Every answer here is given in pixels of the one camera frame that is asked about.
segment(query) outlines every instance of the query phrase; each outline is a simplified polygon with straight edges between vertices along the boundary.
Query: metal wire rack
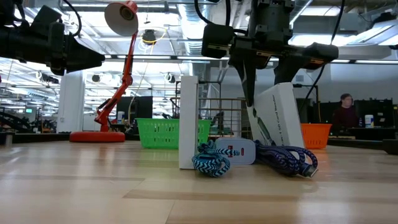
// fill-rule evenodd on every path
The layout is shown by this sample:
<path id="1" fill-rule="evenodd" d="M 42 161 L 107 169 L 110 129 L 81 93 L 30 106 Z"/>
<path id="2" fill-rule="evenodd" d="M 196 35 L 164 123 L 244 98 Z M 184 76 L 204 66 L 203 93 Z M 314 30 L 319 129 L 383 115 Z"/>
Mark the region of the metal wire rack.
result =
<path id="1" fill-rule="evenodd" d="M 173 117 L 179 118 L 180 98 L 170 98 Z M 211 139 L 220 137 L 252 139 L 244 98 L 199 98 L 199 119 L 210 119 Z"/>

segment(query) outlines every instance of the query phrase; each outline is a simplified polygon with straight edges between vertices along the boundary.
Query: black monitor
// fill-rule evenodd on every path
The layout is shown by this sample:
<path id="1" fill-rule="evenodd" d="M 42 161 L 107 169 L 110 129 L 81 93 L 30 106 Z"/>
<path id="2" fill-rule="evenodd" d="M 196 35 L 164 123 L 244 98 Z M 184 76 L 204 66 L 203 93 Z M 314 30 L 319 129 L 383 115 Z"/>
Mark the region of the black monitor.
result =
<path id="1" fill-rule="evenodd" d="M 132 100 L 132 96 L 124 96 L 119 100 L 116 105 L 116 114 L 119 111 L 123 111 L 125 119 L 129 119 L 129 105 Z M 152 118 L 153 109 L 153 97 L 152 96 L 137 96 L 134 102 L 131 104 L 130 118 Z"/>
<path id="2" fill-rule="evenodd" d="M 315 103 L 313 105 L 313 123 L 331 124 L 333 113 L 341 106 L 341 102 Z"/>
<path id="3" fill-rule="evenodd" d="M 376 127 L 391 128 L 394 126 L 394 106 L 392 100 L 356 100 L 354 101 L 356 114 L 362 123 L 365 115 L 373 115 Z"/>

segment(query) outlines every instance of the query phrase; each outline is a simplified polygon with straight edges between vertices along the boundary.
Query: braided usb cable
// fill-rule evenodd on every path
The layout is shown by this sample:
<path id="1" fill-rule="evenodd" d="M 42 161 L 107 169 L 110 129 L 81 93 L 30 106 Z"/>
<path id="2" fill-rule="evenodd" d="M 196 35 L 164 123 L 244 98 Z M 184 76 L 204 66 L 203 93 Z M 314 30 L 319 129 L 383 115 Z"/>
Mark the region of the braided usb cable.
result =
<path id="1" fill-rule="evenodd" d="M 208 144 L 202 143 L 198 146 L 198 151 L 199 154 L 192 158 L 193 166 L 196 170 L 210 177 L 219 177 L 229 170 L 229 160 L 221 155 L 239 155 L 239 152 L 235 150 L 214 149 L 213 141 L 209 141 Z"/>
<path id="2" fill-rule="evenodd" d="M 256 159 L 281 174 L 313 177 L 318 170 L 317 157 L 309 150 L 295 146 L 263 146 L 258 140 L 255 143 Z M 296 152 L 298 159 L 291 152 Z M 305 156 L 310 158 L 312 164 L 305 162 Z"/>

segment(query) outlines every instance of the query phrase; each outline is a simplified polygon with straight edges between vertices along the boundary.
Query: black cable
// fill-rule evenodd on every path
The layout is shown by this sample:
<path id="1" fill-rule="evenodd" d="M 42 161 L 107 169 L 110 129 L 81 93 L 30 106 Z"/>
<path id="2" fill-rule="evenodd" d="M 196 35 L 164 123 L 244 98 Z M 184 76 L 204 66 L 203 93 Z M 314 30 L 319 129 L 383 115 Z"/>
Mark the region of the black cable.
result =
<path id="1" fill-rule="evenodd" d="M 225 25 L 229 26 L 231 22 L 231 0 L 225 0 L 226 14 L 225 14 Z"/>
<path id="2" fill-rule="evenodd" d="M 358 15 L 359 15 L 359 16 L 361 16 L 361 17 L 362 17 L 362 19 L 363 19 L 363 20 L 365 20 L 366 22 L 373 22 L 373 21 L 369 21 L 369 20 L 365 19 L 365 17 L 364 17 L 364 16 L 362 16 L 362 14 L 360 14 L 360 13 L 358 13 Z"/>
<path id="3" fill-rule="evenodd" d="M 62 1 L 64 1 L 64 2 L 73 10 L 73 12 L 75 12 L 75 14 L 76 14 L 76 16 L 77 16 L 77 20 L 79 21 L 79 28 L 78 28 L 77 31 L 72 35 L 72 37 L 76 37 L 77 35 L 80 34 L 80 31 L 81 31 L 81 19 L 80 19 L 79 13 L 77 13 L 76 9 L 72 6 L 72 4 L 70 4 L 70 3 L 68 2 L 68 0 L 62 0 Z"/>
<path id="4" fill-rule="evenodd" d="M 325 13 L 323 13 L 323 16 L 325 16 L 325 15 L 330 11 L 330 9 L 333 9 L 334 7 L 337 7 L 337 6 L 332 6 L 332 7 L 330 7 L 328 10 L 326 10 Z"/>
<path id="5" fill-rule="evenodd" d="M 195 5 L 195 11 L 197 12 L 199 18 L 203 21 L 205 21 L 207 24 L 212 24 L 211 21 L 209 21 L 208 19 L 206 19 L 200 12 L 199 10 L 199 2 L 198 0 L 193 0 L 193 4 Z"/>
<path id="6" fill-rule="evenodd" d="M 333 40 L 334 40 L 335 37 L 336 37 L 337 30 L 338 30 L 338 28 L 339 28 L 339 26 L 340 26 L 340 20 L 341 20 L 341 17 L 343 16 L 345 4 L 346 4 L 346 1 L 345 1 L 345 0 L 341 0 L 340 12 L 339 12 L 339 14 L 338 14 L 338 18 L 337 18 L 337 22 L 336 22 L 335 29 L 334 29 L 334 31 L 333 31 L 333 34 L 331 35 L 330 44 L 333 43 Z M 303 103 L 301 104 L 300 109 L 298 110 L 298 114 L 301 114 L 302 110 L 304 109 L 305 102 L 308 100 L 308 98 L 310 97 L 310 94 L 311 94 L 312 90 L 313 90 L 313 89 L 315 88 L 315 86 L 317 85 L 319 79 L 320 79 L 321 76 L 322 76 L 322 73 L 323 73 L 324 69 L 325 69 L 325 65 L 322 66 L 321 70 L 319 71 L 319 75 L 318 75 L 317 79 L 316 79 L 315 82 L 312 84 L 312 86 L 311 86 L 311 88 L 310 88 L 310 91 L 308 91 L 307 95 L 305 96 L 305 99 L 304 99 Z"/>

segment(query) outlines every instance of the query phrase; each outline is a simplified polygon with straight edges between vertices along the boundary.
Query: green basket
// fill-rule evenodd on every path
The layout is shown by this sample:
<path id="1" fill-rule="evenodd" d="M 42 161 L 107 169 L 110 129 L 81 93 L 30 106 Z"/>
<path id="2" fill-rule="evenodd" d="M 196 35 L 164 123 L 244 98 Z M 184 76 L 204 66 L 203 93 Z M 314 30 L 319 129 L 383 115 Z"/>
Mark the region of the green basket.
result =
<path id="1" fill-rule="evenodd" d="M 179 119 L 136 118 L 141 146 L 149 149 L 178 149 Z M 210 120 L 198 120 L 198 142 L 207 142 Z"/>

